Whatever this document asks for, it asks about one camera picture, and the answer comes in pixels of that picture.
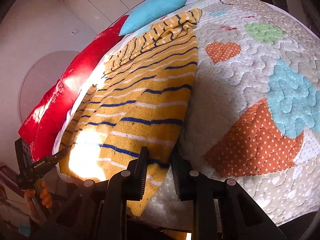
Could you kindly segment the person's left hand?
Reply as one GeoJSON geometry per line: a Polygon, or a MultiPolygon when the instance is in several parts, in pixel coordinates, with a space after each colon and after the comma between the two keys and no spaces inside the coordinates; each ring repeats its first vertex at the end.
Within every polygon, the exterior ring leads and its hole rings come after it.
{"type": "Polygon", "coordinates": [[[26,189],[24,191],[24,200],[29,209],[29,216],[31,220],[40,224],[42,218],[38,210],[44,207],[46,210],[51,211],[53,207],[52,196],[47,189],[47,185],[41,180],[40,192],[35,189],[26,189]]]}

